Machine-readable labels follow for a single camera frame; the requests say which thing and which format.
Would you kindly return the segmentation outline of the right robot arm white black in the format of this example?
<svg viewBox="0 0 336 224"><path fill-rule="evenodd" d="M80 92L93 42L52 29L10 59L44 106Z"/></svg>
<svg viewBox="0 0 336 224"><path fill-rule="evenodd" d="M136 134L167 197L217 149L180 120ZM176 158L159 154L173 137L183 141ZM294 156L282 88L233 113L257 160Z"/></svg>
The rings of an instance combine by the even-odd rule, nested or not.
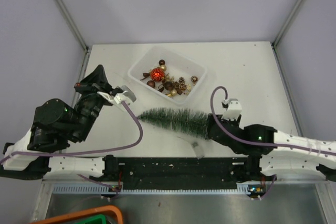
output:
<svg viewBox="0 0 336 224"><path fill-rule="evenodd" d="M245 166L245 174L252 180L262 175L306 173L335 181L334 141L299 137L261 124L241 129L238 121L215 114L207 116L205 136L236 154L257 158L259 162Z"/></svg>

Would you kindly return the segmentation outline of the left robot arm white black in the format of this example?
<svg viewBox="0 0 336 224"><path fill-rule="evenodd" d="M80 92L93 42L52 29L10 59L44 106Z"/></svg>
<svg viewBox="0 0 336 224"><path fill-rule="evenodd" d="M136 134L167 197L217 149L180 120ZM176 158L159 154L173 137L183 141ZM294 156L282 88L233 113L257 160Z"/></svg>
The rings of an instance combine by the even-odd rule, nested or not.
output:
<svg viewBox="0 0 336 224"><path fill-rule="evenodd" d="M3 154L9 157L1 163L1 177L38 180L49 172L49 157L43 153L65 150L70 142L86 140L103 106L108 102L99 92L117 94L109 83L103 65L77 82L74 86L81 97L71 107L59 98L48 100L35 109L34 120L24 138L16 143L6 143Z"/></svg>

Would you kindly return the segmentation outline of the white plastic basket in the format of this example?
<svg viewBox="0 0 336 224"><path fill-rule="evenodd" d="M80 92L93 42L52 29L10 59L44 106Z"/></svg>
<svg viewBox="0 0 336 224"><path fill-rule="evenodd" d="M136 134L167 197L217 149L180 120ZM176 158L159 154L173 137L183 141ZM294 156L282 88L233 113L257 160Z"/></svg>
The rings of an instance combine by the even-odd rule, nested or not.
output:
<svg viewBox="0 0 336 224"><path fill-rule="evenodd" d="M150 72L165 61L166 71L161 82L154 82ZM128 70L128 76L152 93L177 106L187 106L196 97L207 75L207 68L199 62L163 46L151 46ZM179 84L180 77L185 78Z"/></svg>

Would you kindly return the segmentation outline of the small green christmas tree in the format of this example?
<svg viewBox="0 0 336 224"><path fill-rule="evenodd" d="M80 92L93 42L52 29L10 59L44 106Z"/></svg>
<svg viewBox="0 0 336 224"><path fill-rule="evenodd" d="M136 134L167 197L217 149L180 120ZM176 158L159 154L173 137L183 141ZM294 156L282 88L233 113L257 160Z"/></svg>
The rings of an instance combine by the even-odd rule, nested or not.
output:
<svg viewBox="0 0 336 224"><path fill-rule="evenodd" d="M137 118L165 130L207 139L208 114L202 111L187 108L151 108Z"/></svg>

